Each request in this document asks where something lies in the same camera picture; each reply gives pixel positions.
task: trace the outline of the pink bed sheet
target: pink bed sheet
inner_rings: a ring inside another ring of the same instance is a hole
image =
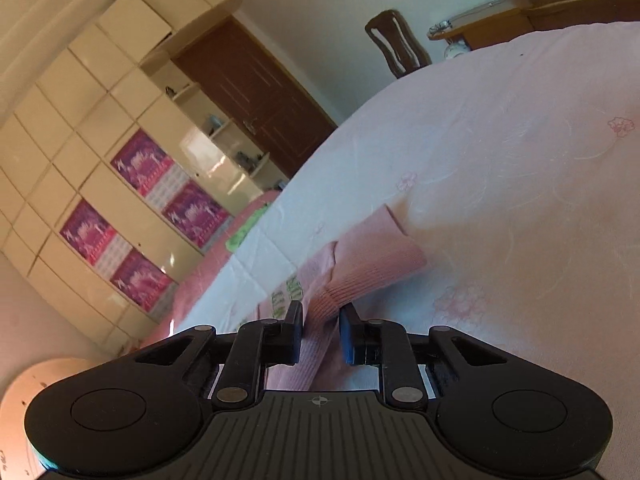
[[[195,270],[180,284],[175,293],[174,305],[170,314],[142,341],[141,347],[151,345],[168,337],[172,326],[178,326],[187,317],[187,314],[190,313],[204,291],[207,290],[207,287],[216,279],[220,269],[225,266],[231,257],[231,253],[225,245],[226,241],[244,225],[256,210],[265,204],[274,202],[279,194],[280,192],[276,190],[263,193],[236,216],[229,229],[213,244]]]

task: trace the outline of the brown door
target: brown door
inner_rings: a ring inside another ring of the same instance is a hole
[[[335,129],[316,102],[233,19],[174,62],[289,176]]]

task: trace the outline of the desk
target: desk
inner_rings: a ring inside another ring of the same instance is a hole
[[[494,0],[449,19],[430,40],[465,40],[471,49],[510,41],[534,30],[581,23],[640,20],[640,0]]]

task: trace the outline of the purple poster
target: purple poster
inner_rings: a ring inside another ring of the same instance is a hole
[[[86,200],[82,200],[65,222],[60,234],[93,265],[117,232]]]
[[[114,273],[111,283],[149,312],[173,280],[132,249]]]
[[[111,165],[137,192],[146,196],[174,160],[140,128],[113,157]]]
[[[229,218],[229,213],[193,180],[168,203],[162,214],[200,248]]]

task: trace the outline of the chair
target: chair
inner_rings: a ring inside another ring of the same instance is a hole
[[[415,39],[411,29],[397,10],[383,10],[365,25],[364,30],[385,56],[389,70],[398,79],[429,66],[431,59]],[[385,44],[375,33],[385,38]]]

